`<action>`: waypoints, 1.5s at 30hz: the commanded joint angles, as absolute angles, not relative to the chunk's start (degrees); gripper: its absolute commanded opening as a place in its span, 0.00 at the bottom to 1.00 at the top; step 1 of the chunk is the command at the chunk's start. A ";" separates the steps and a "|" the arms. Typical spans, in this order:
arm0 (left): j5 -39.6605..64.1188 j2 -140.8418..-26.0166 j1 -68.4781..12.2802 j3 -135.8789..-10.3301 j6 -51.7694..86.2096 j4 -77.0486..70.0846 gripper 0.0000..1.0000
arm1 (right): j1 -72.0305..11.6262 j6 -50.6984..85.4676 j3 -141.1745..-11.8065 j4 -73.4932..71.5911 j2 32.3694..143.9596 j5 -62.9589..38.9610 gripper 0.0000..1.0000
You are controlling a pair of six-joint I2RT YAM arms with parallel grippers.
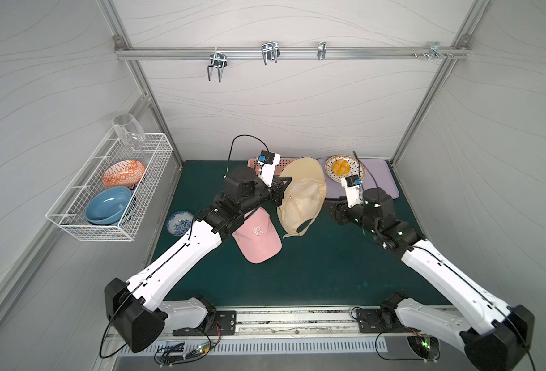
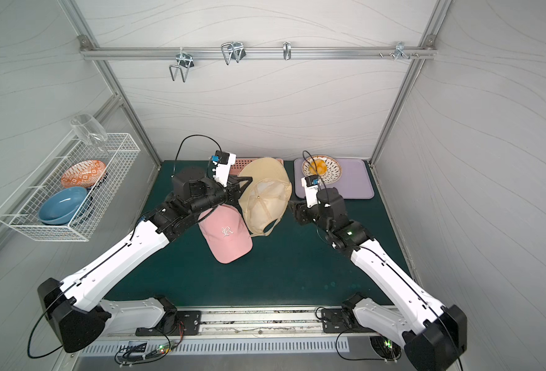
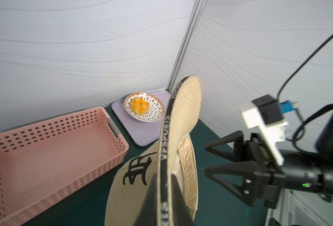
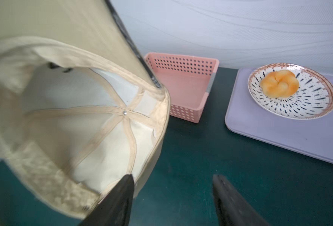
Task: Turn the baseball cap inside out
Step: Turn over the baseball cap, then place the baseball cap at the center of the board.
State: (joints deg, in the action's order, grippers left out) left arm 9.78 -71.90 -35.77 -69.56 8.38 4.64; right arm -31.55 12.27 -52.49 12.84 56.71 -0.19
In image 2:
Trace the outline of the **pink baseball cap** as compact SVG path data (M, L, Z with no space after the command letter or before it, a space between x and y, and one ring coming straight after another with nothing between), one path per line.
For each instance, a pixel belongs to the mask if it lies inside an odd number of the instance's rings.
M220 205L201 213L199 219L200 231L218 262L229 264L251 251L251 235L236 208Z

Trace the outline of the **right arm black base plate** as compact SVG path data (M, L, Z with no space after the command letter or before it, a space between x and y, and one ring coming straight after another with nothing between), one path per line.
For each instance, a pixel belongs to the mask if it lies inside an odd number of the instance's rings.
M328 309L318 307L315 310L316 318L321 321L325 333L372 333L373 329L363 327L356 320L350 309Z

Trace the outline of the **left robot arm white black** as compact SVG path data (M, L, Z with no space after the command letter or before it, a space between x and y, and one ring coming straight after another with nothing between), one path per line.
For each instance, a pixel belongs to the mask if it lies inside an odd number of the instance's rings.
M189 167L172 178L173 191L135 225L133 231L86 267L62 280L49 278L37 289L43 319L65 352L78 352L98 337L128 329L154 334L177 328L176 306L163 296L108 301L105 295L155 252L198 224L219 206L236 206L250 177L208 177Z

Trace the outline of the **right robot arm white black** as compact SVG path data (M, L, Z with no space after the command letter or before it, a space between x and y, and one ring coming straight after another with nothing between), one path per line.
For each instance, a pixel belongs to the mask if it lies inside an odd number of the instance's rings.
M346 306L361 327L378 332L404 350L417 370L447 370L467 349L468 318L457 305L445 306L408 276L361 223L350 219L337 189L309 191L289 204L301 225L314 224L329 245L348 258L396 306L354 295Z

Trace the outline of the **beige baseball cap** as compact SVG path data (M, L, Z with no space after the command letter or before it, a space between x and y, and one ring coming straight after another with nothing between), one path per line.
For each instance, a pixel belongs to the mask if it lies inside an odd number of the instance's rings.
M248 230L252 237L267 237L284 216L292 195L288 173L278 160L260 158L239 176L252 179L239 199Z

